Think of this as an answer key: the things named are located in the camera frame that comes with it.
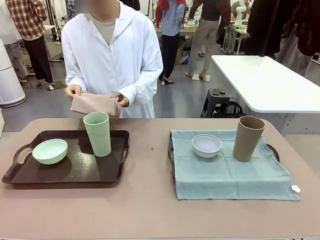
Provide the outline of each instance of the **hood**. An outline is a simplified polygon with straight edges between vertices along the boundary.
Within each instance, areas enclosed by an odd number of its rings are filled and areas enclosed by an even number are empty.
[[[115,20],[115,27],[113,36],[115,38],[119,37],[124,30],[131,24],[135,16],[137,15],[137,11],[132,9],[129,6],[124,5],[121,1],[118,1],[120,4],[120,16]],[[84,24],[91,31],[96,32],[97,28],[92,20],[89,20],[84,13],[78,14],[75,19]]]

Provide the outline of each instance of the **person's left hand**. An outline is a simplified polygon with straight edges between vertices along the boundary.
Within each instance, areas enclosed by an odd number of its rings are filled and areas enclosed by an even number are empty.
[[[125,96],[123,96],[120,92],[116,92],[116,93],[113,94],[111,97],[112,97],[112,98],[116,98],[116,97],[119,98],[119,105],[120,105],[120,107],[126,108],[126,107],[129,106],[129,99],[126,98]]]

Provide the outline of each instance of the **brown cup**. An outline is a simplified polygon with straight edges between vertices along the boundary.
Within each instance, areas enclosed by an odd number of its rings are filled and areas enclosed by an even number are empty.
[[[255,116],[242,116],[236,130],[233,157],[241,162],[248,162],[266,125]]]

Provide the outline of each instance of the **blue cloth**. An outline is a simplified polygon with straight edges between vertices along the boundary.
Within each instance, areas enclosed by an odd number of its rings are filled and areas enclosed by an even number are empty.
[[[161,30],[166,36],[175,36],[180,33],[182,20],[185,15],[185,5],[176,0],[167,0],[169,9],[162,11]]]
[[[178,200],[300,200],[292,191],[290,173],[278,163],[263,137],[250,161],[240,162],[233,157],[235,130],[171,132]],[[218,155],[202,158],[194,153],[192,138],[198,134],[210,134],[220,139],[222,149]]]

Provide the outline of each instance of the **black bag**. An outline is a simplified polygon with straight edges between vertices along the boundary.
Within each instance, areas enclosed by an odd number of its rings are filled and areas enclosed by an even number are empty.
[[[233,112],[228,113],[228,110],[233,106]],[[235,101],[230,101],[228,104],[216,106],[213,114],[214,119],[239,119],[247,114],[243,113],[242,107]]]

